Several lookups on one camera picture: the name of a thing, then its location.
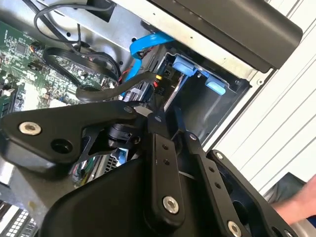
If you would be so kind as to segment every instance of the green circuit board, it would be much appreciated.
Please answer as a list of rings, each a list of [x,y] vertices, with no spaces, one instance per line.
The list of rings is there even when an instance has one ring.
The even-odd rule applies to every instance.
[[[36,42],[34,38],[0,22],[0,90],[2,87],[16,88],[12,96],[0,94],[0,112],[3,104],[10,100],[14,100],[14,111],[80,103],[75,97],[76,87],[31,52],[33,42]],[[66,59],[56,60],[82,84],[101,88],[101,83],[106,79]]]

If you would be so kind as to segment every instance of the black plastic cover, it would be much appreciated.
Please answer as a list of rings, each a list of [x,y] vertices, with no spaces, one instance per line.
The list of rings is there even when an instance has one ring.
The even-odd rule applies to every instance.
[[[264,0],[149,0],[253,68],[279,69],[302,29]]]

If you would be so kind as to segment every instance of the blue plastic latch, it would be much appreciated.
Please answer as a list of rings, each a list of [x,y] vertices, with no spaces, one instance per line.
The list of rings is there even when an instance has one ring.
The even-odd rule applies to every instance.
[[[176,57],[172,67],[189,77],[193,76],[195,73],[194,64],[188,62],[180,56]]]
[[[225,84],[212,75],[209,76],[205,85],[219,95],[224,95],[226,92]]]

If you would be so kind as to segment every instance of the wire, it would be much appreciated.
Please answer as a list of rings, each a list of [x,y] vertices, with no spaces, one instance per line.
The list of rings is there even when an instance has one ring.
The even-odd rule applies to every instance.
[[[118,79],[119,82],[122,81],[123,76],[124,76],[126,73],[128,73],[130,69],[131,69],[131,68],[127,69],[126,71],[124,71],[124,72],[122,73],[122,75],[121,75],[121,76],[119,77],[119,79]]]
[[[38,9],[38,7],[31,1],[31,0],[22,0],[36,15],[38,15],[41,11]],[[50,7],[55,7],[55,6],[61,6],[65,4],[57,4],[57,5],[52,5]],[[118,63],[107,53],[104,52],[91,52],[91,53],[82,53],[80,52],[80,47],[81,47],[81,30],[80,30],[80,25],[77,24],[77,29],[78,29],[78,41],[75,43],[78,44],[79,49],[76,49],[69,40],[67,40],[66,37],[63,36],[62,33],[60,33],[56,27],[44,16],[38,16],[40,20],[49,28],[49,30],[59,39],[65,41],[65,44],[77,55],[80,56],[89,56],[89,57],[95,57],[99,59],[105,59],[107,63],[109,63],[112,66],[112,69],[114,69],[115,74],[118,76],[118,78],[121,76],[121,72],[119,69]]]
[[[102,102],[118,96],[132,87],[136,86],[142,81],[147,81],[148,83],[153,83],[156,78],[156,74],[151,72],[144,72],[138,74],[131,78],[130,80],[124,82],[123,84],[113,88],[106,89],[103,91],[98,91],[92,86],[79,86],[76,90],[76,97],[83,102]]]
[[[56,9],[59,9],[59,8],[63,8],[63,7],[71,7],[71,8],[76,8],[76,9],[85,9],[85,10],[92,10],[92,11],[107,11],[107,10],[110,10],[114,7],[114,4],[111,4],[109,7],[106,7],[106,8],[100,8],[100,7],[95,7],[95,6],[88,6],[88,5],[84,5],[84,4],[77,4],[77,3],[63,3],[63,4],[55,4],[55,5],[51,5],[51,6],[48,6],[46,8],[44,8],[43,10],[39,11],[35,17],[34,17],[34,26],[35,28],[39,31],[39,33],[44,36],[45,38],[47,39],[50,39],[50,40],[54,40],[54,41],[57,41],[57,42],[61,42],[61,43],[79,43],[79,40],[78,39],[77,41],[71,41],[71,40],[64,40],[64,39],[56,39],[56,38],[52,38],[46,34],[44,34],[39,26],[38,26],[38,19],[42,16],[44,16],[45,14],[51,12],[51,11],[54,11]]]
[[[44,59],[45,63],[48,66],[50,66],[51,68],[53,68],[54,70],[56,70],[61,75],[68,78],[76,86],[81,85],[81,83],[78,84],[77,83],[78,80],[72,74],[70,74],[66,69],[64,69],[62,66],[60,66],[55,61],[55,58],[53,58],[52,56],[66,58],[67,60],[70,60],[78,65],[81,65],[84,68],[95,71],[95,72],[100,73],[102,75],[105,75],[109,78],[113,78],[116,81],[119,79],[118,76],[114,72],[112,72],[111,70],[109,70],[105,67],[99,66],[98,64],[91,62],[88,59],[85,59],[85,58],[82,58],[78,55],[75,55],[72,52],[69,52],[69,51],[66,51],[66,50],[60,49],[60,48],[55,48],[55,47],[47,48],[46,50],[44,50],[43,59]]]

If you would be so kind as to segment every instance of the black panel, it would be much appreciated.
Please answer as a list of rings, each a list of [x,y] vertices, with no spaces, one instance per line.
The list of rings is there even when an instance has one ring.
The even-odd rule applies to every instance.
[[[170,106],[181,109],[187,130],[198,136],[202,143],[216,131],[250,88],[249,82],[242,79],[235,85],[236,92],[225,87],[226,93],[220,96],[205,82],[205,77],[197,78],[195,75],[188,78]]]
[[[253,68],[279,69],[303,32],[263,0],[150,0]]]

